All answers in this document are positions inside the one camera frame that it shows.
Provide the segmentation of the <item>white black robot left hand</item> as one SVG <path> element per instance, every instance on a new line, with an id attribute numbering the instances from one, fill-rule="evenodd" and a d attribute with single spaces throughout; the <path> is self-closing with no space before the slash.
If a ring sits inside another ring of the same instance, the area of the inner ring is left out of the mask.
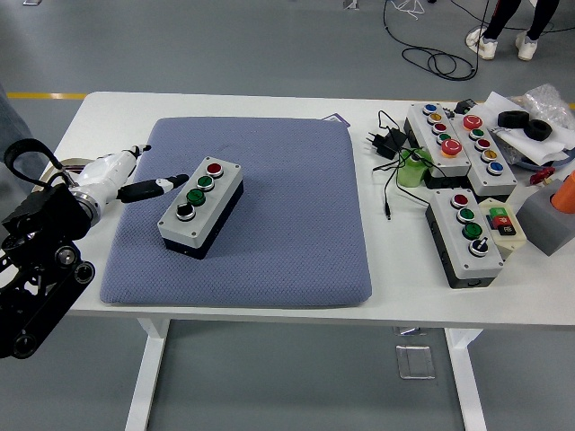
<path id="1" fill-rule="evenodd" d="M 88 163 L 76 180 L 77 186 L 71 188 L 71 193 L 100 209 L 115 199 L 122 203 L 134 203 L 157 198 L 189 180 L 189 175 L 179 174 L 127 184 L 137 167 L 137 159 L 150 149 L 150 145 L 134 145 Z"/>

